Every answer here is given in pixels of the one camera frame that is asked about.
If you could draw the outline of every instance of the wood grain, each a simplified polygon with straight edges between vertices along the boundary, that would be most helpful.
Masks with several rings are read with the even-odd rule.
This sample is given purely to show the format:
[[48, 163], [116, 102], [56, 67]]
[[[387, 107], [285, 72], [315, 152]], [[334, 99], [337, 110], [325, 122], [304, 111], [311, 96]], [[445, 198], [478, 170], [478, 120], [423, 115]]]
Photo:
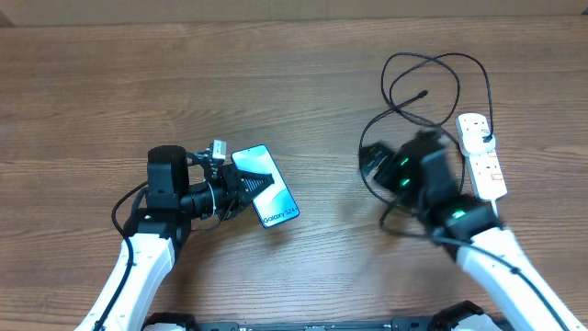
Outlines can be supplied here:
[[[247, 210], [194, 235], [153, 312], [381, 320], [470, 299], [496, 313], [442, 250], [381, 234], [382, 206], [358, 179], [358, 137], [384, 109], [379, 74], [396, 51], [484, 63], [509, 188], [502, 214], [588, 323], [587, 29], [585, 17], [498, 17], [2, 30], [0, 329], [79, 324], [118, 255], [110, 210], [145, 179], [147, 151], [214, 138], [231, 151], [265, 143], [301, 216], [264, 230]], [[448, 61], [463, 85], [458, 113], [486, 113], [479, 69]], [[413, 63], [393, 63], [390, 79]], [[424, 88], [412, 110], [442, 119], [455, 95], [443, 70], [414, 73], [394, 93]], [[399, 146], [416, 129], [390, 117], [367, 140]], [[390, 223], [420, 230], [400, 214]]]

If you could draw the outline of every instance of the power outlet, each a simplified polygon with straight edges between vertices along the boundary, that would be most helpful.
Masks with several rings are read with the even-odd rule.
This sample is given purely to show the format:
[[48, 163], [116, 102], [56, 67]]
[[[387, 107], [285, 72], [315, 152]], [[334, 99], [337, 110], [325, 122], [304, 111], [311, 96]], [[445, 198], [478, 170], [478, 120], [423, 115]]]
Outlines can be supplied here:
[[465, 153], [468, 146], [479, 143], [479, 135], [472, 132], [488, 134], [490, 129], [488, 121], [481, 114], [463, 114], [456, 120], [459, 134], [459, 145], [462, 153], [466, 156], [469, 178], [474, 191], [474, 196], [479, 201], [492, 201], [506, 195], [506, 183], [504, 182], [503, 170], [498, 162], [496, 149], [481, 154]]

